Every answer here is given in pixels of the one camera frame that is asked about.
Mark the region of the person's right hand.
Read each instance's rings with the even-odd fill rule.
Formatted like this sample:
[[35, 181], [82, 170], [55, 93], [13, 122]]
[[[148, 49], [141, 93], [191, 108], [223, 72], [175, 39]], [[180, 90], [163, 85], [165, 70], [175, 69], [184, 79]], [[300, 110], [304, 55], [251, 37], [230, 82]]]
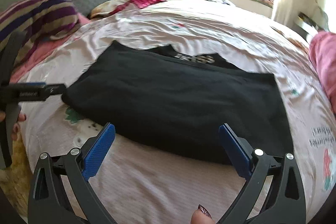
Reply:
[[190, 224], [215, 224], [215, 221], [207, 209], [199, 204], [197, 210], [191, 216]]

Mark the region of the person's left hand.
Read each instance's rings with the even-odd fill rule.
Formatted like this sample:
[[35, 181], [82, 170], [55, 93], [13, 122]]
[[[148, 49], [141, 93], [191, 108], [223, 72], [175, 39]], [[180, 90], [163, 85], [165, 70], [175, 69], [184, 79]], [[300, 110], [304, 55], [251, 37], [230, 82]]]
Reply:
[[[2, 122], [6, 118], [6, 113], [3, 111], [0, 111], [0, 122]], [[20, 112], [17, 118], [17, 121], [13, 125], [12, 132], [11, 132], [11, 139], [13, 141], [17, 141], [18, 139], [18, 133], [21, 130], [20, 123], [24, 122], [27, 119], [26, 114]]]

